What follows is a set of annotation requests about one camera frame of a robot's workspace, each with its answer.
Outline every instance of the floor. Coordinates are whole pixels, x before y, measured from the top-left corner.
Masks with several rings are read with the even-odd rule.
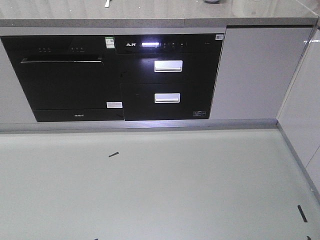
[[[0,195],[0,239],[320,239],[277,129],[0,134]]]

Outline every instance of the control panel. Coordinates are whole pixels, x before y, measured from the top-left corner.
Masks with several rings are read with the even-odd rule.
[[[117,54],[215,53],[224,34],[116,35]]]

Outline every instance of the brand logo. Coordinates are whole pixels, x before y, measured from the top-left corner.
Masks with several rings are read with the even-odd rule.
[[[137,45],[136,42],[126,44],[127,47],[135,47],[136,45]]]

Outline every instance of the black appliance panel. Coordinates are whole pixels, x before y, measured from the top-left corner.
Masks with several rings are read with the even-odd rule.
[[[224,34],[116,35],[117,54],[220,53]]]
[[[5,36],[1,40],[35,115],[40,110],[106,110],[106,102],[122,101],[116,51],[107,49],[105,36]],[[95,113],[89,115],[94,120]],[[57,119],[73,121],[58,115]]]
[[[34,110],[38,122],[78,122],[123,120],[122,109],[67,109],[67,110]]]
[[[126,121],[207,119],[214,83],[122,84]],[[155,103],[155,94],[180,93],[179,103]]]
[[[216,52],[175,54],[117,54],[121,83],[171,84],[212,83],[220,54]],[[183,61],[182,72],[155,72],[155,61]]]

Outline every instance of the drawer handle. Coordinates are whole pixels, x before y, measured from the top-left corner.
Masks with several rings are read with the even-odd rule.
[[[180,103],[180,93],[155,93],[155,104],[178,104]]]
[[[182,72],[182,60],[157,60],[154,61],[155,73],[180,73]]]
[[[103,64],[102,61],[100,60],[84,60],[84,61],[54,61],[54,60],[48,60],[48,61],[28,61],[27,59],[23,59],[21,61],[22,64],[42,64],[42,63],[101,63]]]

